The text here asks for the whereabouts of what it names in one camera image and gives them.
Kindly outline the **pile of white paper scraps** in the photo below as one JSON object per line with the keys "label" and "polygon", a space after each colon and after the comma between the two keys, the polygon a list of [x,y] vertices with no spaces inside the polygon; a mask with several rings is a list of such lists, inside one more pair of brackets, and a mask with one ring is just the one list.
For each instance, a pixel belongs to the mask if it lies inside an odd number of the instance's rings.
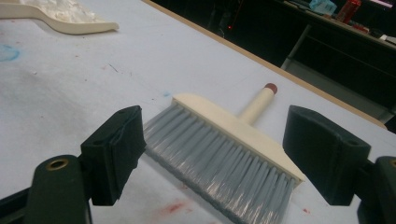
{"label": "pile of white paper scraps", "polygon": [[71,23],[96,23],[102,20],[77,0],[21,0],[27,6],[38,7],[57,21]]}

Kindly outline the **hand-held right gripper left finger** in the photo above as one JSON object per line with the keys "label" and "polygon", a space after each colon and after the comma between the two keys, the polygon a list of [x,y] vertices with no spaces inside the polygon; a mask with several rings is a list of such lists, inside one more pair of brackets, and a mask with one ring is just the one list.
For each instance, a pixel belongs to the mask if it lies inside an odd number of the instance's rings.
{"label": "hand-held right gripper left finger", "polygon": [[111,206],[120,198],[145,146],[139,105],[114,113],[81,144],[94,205]]}

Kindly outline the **cream brush with grey bristles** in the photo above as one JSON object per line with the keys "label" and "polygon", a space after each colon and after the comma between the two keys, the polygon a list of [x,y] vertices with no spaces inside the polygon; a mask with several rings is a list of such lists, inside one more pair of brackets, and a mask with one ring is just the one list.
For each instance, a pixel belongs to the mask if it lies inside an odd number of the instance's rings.
{"label": "cream brush with grey bristles", "polygon": [[304,174],[253,127],[277,92],[266,84],[239,116],[181,93],[144,125],[147,153],[237,224],[281,224]]}

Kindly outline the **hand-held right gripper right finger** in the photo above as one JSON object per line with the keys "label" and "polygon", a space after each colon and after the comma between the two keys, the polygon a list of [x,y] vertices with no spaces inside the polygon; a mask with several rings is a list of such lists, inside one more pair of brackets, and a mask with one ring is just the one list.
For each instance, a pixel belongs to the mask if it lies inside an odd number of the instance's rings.
{"label": "hand-held right gripper right finger", "polygon": [[371,146],[318,112],[289,107],[283,148],[328,204],[370,197]]}

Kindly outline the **red can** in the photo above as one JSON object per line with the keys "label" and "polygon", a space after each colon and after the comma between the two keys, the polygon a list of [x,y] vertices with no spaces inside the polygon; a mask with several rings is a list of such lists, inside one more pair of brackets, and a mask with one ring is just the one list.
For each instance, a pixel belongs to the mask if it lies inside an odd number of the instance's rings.
{"label": "red can", "polygon": [[343,7],[340,9],[338,14],[335,16],[337,21],[342,23],[349,23],[361,6],[361,0],[346,0]]}

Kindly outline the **wooden table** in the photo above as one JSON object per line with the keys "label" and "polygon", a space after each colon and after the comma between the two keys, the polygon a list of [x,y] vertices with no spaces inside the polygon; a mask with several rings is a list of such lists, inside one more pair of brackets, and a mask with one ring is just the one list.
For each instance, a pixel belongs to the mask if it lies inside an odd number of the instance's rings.
{"label": "wooden table", "polygon": [[307,82],[305,82],[305,81],[293,76],[292,74],[290,74],[290,73],[288,73],[288,72],[276,67],[275,65],[273,65],[271,63],[268,63],[264,59],[262,59],[262,58],[260,58],[260,57],[258,57],[256,55],[248,52],[245,49],[242,49],[242,48],[236,46],[234,43],[232,43],[232,42],[230,42],[230,41],[228,41],[228,40],[226,40],[226,39],[224,39],[224,38],[222,38],[222,37],[220,37],[218,35],[215,35],[215,34],[209,32],[209,31],[207,31],[205,28],[203,28],[203,27],[201,27],[201,26],[199,26],[199,25],[197,25],[197,24],[195,24],[195,23],[193,23],[191,21],[188,21],[188,20],[184,19],[183,17],[181,17],[181,16],[177,15],[176,13],[166,9],[165,7],[162,7],[162,6],[152,2],[151,0],[142,0],[142,1],[144,3],[150,5],[151,7],[156,8],[157,10],[161,11],[162,13],[172,17],[173,19],[176,19],[177,21],[180,21],[180,22],[190,26],[192,29],[195,29],[196,31],[198,31],[198,32],[200,32],[202,34],[207,35],[208,37],[216,40],[220,44],[223,44],[223,45],[227,46],[228,48],[233,49],[233,50],[237,51],[238,53],[248,57],[250,60],[255,61],[256,63],[259,63],[259,64],[265,66],[266,68],[268,68],[268,69],[274,71],[275,73],[277,73],[278,75],[280,75],[280,76],[282,76],[282,77],[294,82],[295,84],[305,88],[306,90],[313,92],[314,94],[316,94],[316,95],[318,95],[318,96],[320,96],[320,97],[332,102],[333,104],[336,104],[338,106],[343,107],[345,110],[347,110],[347,111],[349,111],[349,112],[351,112],[351,113],[353,113],[353,114],[355,114],[355,115],[357,115],[357,116],[359,116],[359,117],[361,117],[363,119],[366,119],[366,120],[372,122],[373,124],[377,125],[378,127],[381,127],[383,129],[387,129],[387,127],[382,122],[380,122],[378,119],[375,119],[375,118],[371,117],[370,115],[360,111],[359,109],[357,109],[357,108],[355,108],[355,107],[353,107],[351,105],[348,105],[347,103],[345,103],[345,102],[343,102],[343,101],[331,96],[329,93],[320,90],[319,88],[317,88],[317,87],[315,87],[315,86],[313,86],[313,85],[311,85],[311,84],[309,84],[309,83],[307,83]]}

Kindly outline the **cream dustpan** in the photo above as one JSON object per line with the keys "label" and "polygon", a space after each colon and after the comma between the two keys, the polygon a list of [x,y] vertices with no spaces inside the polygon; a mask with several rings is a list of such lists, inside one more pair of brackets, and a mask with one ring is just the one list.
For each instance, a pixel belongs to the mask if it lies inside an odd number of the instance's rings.
{"label": "cream dustpan", "polygon": [[22,4],[21,0],[0,0],[0,19],[40,20],[46,23],[54,31],[68,35],[96,34],[115,31],[120,28],[116,22],[105,21],[102,18],[100,18],[102,22],[96,23],[71,23],[57,21],[46,15],[38,7]]}

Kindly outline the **light blue packet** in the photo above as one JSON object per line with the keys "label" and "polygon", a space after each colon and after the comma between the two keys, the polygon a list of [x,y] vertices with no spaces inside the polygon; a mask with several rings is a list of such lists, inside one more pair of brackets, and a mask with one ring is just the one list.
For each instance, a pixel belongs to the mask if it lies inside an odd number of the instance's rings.
{"label": "light blue packet", "polygon": [[337,9],[337,5],[331,0],[312,0],[309,7],[314,12],[326,15],[332,15]]}

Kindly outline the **white paper table sheet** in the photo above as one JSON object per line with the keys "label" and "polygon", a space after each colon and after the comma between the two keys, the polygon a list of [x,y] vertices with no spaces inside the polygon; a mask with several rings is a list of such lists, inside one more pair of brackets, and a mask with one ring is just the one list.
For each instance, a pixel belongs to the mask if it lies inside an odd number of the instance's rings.
{"label": "white paper table sheet", "polygon": [[396,134],[314,94],[142,0],[81,0],[119,30],[64,35],[37,20],[0,20],[0,199],[27,188],[42,161],[79,153],[114,112],[151,119],[181,92],[239,113],[266,83],[278,87],[257,128],[276,141],[288,109],[318,111],[396,156]]}

